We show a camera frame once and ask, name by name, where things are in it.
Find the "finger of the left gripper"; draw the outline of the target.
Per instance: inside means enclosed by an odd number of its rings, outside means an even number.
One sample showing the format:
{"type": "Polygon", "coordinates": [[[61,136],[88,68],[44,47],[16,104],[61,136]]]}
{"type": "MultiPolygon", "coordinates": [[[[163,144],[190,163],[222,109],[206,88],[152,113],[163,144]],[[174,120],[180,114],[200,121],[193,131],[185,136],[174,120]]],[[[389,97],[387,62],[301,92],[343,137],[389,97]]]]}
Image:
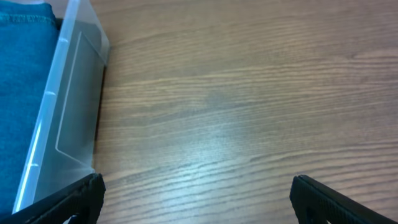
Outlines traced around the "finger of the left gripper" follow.
{"type": "Polygon", "coordinates": [[[103,176],[93,173],[4,218],[1,224],[96,224],[105,191],[103,176]]]}
{"type": "Polygon", "coordinates": [[[397,224],[307,175],[294,177],[289,199],[299,224],[397,224]]]}

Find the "blue denim jeans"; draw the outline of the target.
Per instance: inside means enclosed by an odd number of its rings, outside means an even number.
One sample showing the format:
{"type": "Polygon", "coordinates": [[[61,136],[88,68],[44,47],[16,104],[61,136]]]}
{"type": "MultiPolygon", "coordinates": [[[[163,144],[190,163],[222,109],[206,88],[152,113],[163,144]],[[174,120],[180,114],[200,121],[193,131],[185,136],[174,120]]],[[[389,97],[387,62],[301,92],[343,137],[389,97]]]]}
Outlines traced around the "blue denim jeans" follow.
{"type": "Polygon", "coordinates": [[[1,216],[12,213],[59,29],[51,5],[1,2],[1,216]]]}

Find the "clear plastic storage container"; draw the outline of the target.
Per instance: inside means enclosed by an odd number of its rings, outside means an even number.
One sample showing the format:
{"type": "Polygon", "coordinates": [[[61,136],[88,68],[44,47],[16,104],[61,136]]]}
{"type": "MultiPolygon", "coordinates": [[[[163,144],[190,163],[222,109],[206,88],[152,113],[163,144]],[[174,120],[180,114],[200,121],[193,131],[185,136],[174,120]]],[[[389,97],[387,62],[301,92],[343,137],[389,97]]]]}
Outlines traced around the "clear plastic storage container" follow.
{"type": "Polygon", "coordinates": [[[50,1],[60,33],[12,211],[93,173],[110,43],[89,0],[50,1]]]}

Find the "black cloth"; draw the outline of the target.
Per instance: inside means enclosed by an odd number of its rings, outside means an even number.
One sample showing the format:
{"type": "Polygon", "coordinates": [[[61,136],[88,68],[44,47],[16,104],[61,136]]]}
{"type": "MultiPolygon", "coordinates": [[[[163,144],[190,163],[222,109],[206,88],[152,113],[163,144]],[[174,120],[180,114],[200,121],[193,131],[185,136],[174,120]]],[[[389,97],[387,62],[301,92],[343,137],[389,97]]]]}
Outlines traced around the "black cloth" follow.
{"type": "Polygon", "coordinates": [[[62,28],[62,24],[63,24],[63,19],[62,18],[56,18],[55,19],[55,25],[56,25],[58,30],[60,30],[62,28]]]}

